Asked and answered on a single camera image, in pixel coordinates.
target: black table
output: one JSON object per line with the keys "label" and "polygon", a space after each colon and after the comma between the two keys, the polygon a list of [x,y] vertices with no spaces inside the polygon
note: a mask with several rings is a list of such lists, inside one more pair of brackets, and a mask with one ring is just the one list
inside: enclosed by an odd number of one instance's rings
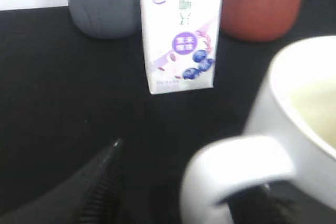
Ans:
{"label": "black table", "polygon": [[176,222],[176,211],[162,209],[176,207],[187,161],[205,144],[241,133],[275,53],[335,34],[336,0],[303,0],[281,39],[221,34],[215,88],[150,95],[141,34],[88,38],[67,7],[0,12],[0,215],[64,182],[121,137],[133,223]]}

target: red container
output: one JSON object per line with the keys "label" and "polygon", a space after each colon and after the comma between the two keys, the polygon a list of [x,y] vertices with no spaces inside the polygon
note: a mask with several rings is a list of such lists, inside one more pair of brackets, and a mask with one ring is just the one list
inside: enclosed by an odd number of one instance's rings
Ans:
{"label": "red container", "polygon": [[294,24],[301,0],[223,0],[221,28],[247,41],[270,41]]}

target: liquid in mug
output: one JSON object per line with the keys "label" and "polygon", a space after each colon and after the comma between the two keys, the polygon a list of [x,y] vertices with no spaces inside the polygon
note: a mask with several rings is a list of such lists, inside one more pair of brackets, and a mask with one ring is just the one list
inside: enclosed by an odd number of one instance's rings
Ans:
{"label": "liquid in mug", "polygon": [[316,135],[336,149],[336,80],[301,88],[291,102]]}

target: white drink carton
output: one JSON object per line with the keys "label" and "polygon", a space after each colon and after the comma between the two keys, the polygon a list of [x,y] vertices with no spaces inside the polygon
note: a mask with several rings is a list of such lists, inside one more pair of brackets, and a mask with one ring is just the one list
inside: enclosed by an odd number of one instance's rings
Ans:
{"label": "white drink carton", "polygon": [[222,0],[140,0],[151,94],[212,88]]}

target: purple circle label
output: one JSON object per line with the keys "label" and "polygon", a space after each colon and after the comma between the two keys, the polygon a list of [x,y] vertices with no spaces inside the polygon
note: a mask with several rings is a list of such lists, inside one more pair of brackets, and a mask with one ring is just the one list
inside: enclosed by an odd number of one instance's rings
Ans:
{"label": "purple circle label", "polygon": [[177,35],[173,40],[173,50],[180,55],[187,55],[197,47],[197,38],[193,33],[185,31]]}

